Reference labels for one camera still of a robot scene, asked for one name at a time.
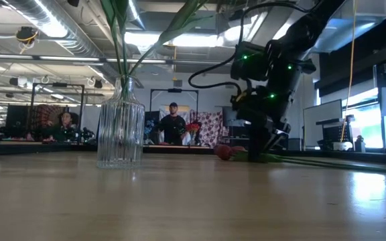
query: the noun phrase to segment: red object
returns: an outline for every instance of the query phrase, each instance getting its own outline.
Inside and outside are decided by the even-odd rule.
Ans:
[[[215,154],[223,161],[227,161],[231,158],[232,149],[228,145],[219,145],[215,149]]]
[[[193,123],[190,123],[190,124],[188,124],[187,126],[186,126],[186,128],[187,128],[187,131],[188,132],[197,132],[197,131],[199,131],[199,125],[198,124],[193,124]]]

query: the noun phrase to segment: desk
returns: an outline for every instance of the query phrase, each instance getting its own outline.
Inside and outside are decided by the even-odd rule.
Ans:
[[[0,240],[386,240],[386,175],[214,156],[0,156]]]

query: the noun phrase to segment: whiteboard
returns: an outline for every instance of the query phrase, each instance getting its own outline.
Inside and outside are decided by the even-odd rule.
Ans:
[[[317,142],[321,141],[323,137],[322,126],[316,123],[332,118],[342,118],[342,100],[335,100],[303,110],[305,146],[318,146]]]

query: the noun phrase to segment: person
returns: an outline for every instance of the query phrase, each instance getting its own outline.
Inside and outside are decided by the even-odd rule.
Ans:
[[[177,114],[177,103],[169,105],[169,112],[169,115],[160,120],[159,130],[164,132],[166,143],[182,145],[182,139],[187,135],[186,121]]]
[[[52,121],[47,121],[49,126],[44,133],[50,136],[45,141],[65,141],[67,133],[72,134],[76,125],[72,124],[72,115],[68,111],[59,116],[59,123],[54,125]]]

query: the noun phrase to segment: black cable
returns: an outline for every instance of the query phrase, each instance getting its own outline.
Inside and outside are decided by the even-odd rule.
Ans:
[[[242,38],[243,38],[244,18],[246,16],[246,14],[249,13],[250,11],[254,10],[254,9],[258,9],[258,8],[261,8],[261,7],[290,7],[290,8],[296,9],[298,11],[301,11],[303,13],[308,13],[310,11],[310,10],[304,9],[303,7],[299,7],[296,4],[294,4],[294,3],[285,2],[285,1],[278,1],[278,2],[273,2],[273,3],[262,3],[262,4],[258,4],[256,6],[252,6],[252,7],[248,8],[247,10],[245,10],[244,13],[242,14],[242,18],[241,18],[241,32],[240,32],[240,36],[239,36],[239,44],[241,44]],[[189,77],[189,79],[188,79],[189,85],[191,87],[193,87],[193,88],[201,88],[201,89],[214,88],[214,87],[225,86],[225,85],[232,85],[232,86],[235,86],[237,88],[238,95],[240,95],[242,93],[241,87],[238,84],[234,83],[234,82],[223,82],[223,83],[211,84],[211,85],[207,85],[207,86],[199,86],[199,85],[195,85],[195,84],[192,83],[192,79],[194,77],[196,77],[197,75],[203,74],[205,72],[214,70],[214,69],[219,68],[221,66],[224,66],[224,65],[228,64],[230,61],[232,61],[234,58],[235,58],[235,54],[233,54],[229,59],[227,59],[227,60],[225,60],[225,61],[223,61],[223,62],[221,62],[221,63],[219,63],[217,65],[211,66],[211,67],[206,68],[204,70],[197,71],[196,73],[192,74]]]
[[[238,44],[241,44],[243,36],[244,36],[244,18],[245,18],[245,16],[250,11],[252,11],[254,9],[262,8],[262,7],[289,7],[289,8],[301,11],[302,13],[309,13],[310,12],[310,10],[304,9],[303,7],[300,7],[300,6],[296,5],[295,3],[290,3],[290,2],[285,2],[285,1],[278,1],[278,2],[273,2],[273,3],[261,3],[261,4],[258,4],[256,6],[249,7],[247,10],[244,11],[244,13],[242,14],[242,17],[241,17],[241,32],[239,34]]]
[[[208,72],[208,71],[211,71],[213,69],[216,69],[216,68],[219,68],[221,66],[224,66],[226,64],[228,64],[230,61],[232,61],[233,59],[235,58],[235,55],[233,54],[232,57],[230,57],[229,59],[219,63],[219,64],[216,64],[214,66],[211,66],[209,68],[206,68],[204,70],[199,70],[197,71],[196,73],[192,74],[189,79],[188,79],[188,83],[191,87],[193,88],[199,88],[199,89],[206,89],[206,88],[214,88],[214,87],[218,87],[218,86],[225,86],[225,85],[232,85],[232,86],[235,86],[238,90],[238,95],[240,95],[242,93],[242,90],[241,90],[241,87],[237,84],[237,83],[234,83],[234,82],[223,82],[223,83],[218,83],[218,84],[210,84],[210,85],[206,85],[206,86],[199,86],[199,85],[195,85],[192,83],[192,80],[194,77],[198,76],[199,74],[203,74],[205,72]]]

